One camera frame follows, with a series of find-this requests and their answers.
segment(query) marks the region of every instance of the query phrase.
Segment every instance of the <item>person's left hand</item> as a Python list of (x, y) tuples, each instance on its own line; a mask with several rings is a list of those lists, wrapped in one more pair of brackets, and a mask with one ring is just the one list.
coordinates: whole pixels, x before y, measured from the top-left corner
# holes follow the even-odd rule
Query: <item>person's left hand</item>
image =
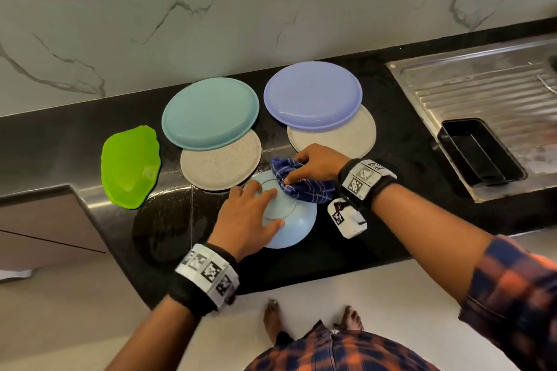
[(276, 197), (277, 190), (255, 197), (261, 191), (261, 184), (255, 180), (249, 181), (245, 188), (231, 188), (207, 241), (226, 250), (238, 262), (267, 245), (284, 226), (284, 220), (277, 219), (263, 227), (263, 212)]

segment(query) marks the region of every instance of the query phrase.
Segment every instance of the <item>wet countertop surface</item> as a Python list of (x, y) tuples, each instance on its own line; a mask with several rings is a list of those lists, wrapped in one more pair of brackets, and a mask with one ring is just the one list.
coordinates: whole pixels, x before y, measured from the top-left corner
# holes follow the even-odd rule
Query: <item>wet countertop surface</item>
[[(432, 202), (493, 234), (518, 234), (557, 224), (557, 188), (475, 204), (436, 147), (418, 114), (384, 62), (467, 46), (554, 32), (557, 21), (447, 37), (329, 61), (361, 82), (362, 103), (377, 125), (377, 142), (367, 156), (394, 171), (400, 182)], [(270, 168), (270, 157), (295, 154), (286, 127), (265, 109), (263, 90), (278, 68), (235, 75), (260, 99), (253, 129), (263, 156), (255, 173)], [(143, 301), (153, 308), (165, 295), (172, 270), (192, 244), (205, 240), (227, 193), (192, 188), (180, 171), (181, 149), (164, 136), (160, 118), (184, 86), (149, 90), (86, 103), (0, 118), (0, 197), (32, 198), (70, 186), (116, 261)], [(112, 134), (139, 125), (157, 132), (162, 168), (149, 199), (138, 210), (108, 201), (100, 180), (100, 154)], [(240, 263), (239, 293), (248, 293), (382, 265), (409, 257), (379, 219), (345, 240), (318, 206), (310, 234), (282, 250), (264, 248)]]

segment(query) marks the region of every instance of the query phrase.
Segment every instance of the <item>plate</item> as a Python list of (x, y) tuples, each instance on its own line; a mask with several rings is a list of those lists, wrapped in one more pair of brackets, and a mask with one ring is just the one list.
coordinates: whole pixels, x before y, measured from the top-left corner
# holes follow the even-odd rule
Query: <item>plate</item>
[(302, 62), (278, 71), (265, 86), (269, 113), (295, 129), (328, 130), (356, 114), (361, 85), (351, 72), (327, 62)]
[(325, 132), (286, 129), (288, 139), (298, 152), (310, 144), (331, 147), (350, 158), (363, 158), (373, 148), (377, 137), (375, 121), (369, 111), (362, 105), (358, 113), (341, 127)]
[(224, 147), (244, 136), (259, 114), (259, 100), (247, 84), (210, 78), (187, 86), (163, 112), (164, 135), (185, 150)]
[(259, 165), (261, 141), (250, 129), (232, 144), (209, 151), (182, 151), (180, 166), (190, 183), (205, 191), (224, 191), (245, 181)]
[(157, 133), (148, 126), (114, 134), (102, 146), (101, 182), (116, 205), (138, 208), (157, 183), (159, 170)]
[(284, 226), (279, 230), (267, 248), (288, 248), (302, 241), (311, 231), (317, 217), (317, 205), (290, 198), (282, 191), (272, 171), (254, 176), (261, 183), (264, 191), (277, 188), (278, 193), (263, 213), (263, 226), (275, 219), (284, 219)]

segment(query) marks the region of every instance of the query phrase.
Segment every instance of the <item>beige speckled plate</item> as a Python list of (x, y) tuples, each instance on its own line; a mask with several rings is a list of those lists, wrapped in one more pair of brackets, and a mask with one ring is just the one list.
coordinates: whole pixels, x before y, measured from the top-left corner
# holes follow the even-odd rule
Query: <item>beige speckled plate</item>
[(180, 167), (192, 185), (206, 191), (224, 191), (246, 180), (260, 159), (261, 141), (250, 129), (237, 141), (216, 150), (183, 150)]
[(325, 132), (308, 132), (287, 127), (288, 139), (296, 151), (310, 144), (331, 147), (350, 158), (362, 158), (373, 148), (377, 129), (373, 116), (360, 105), (354, 117), (341, 127)]

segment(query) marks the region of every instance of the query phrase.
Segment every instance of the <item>shirt sleeve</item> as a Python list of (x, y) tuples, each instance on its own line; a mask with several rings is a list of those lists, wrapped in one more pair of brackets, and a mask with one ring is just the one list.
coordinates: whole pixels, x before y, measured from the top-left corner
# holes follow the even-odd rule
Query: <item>shirt sleeve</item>
[(520, 369), (557, 369), (557, 265), (511, 238), (494, 238), (474, 270), (459, 319)]

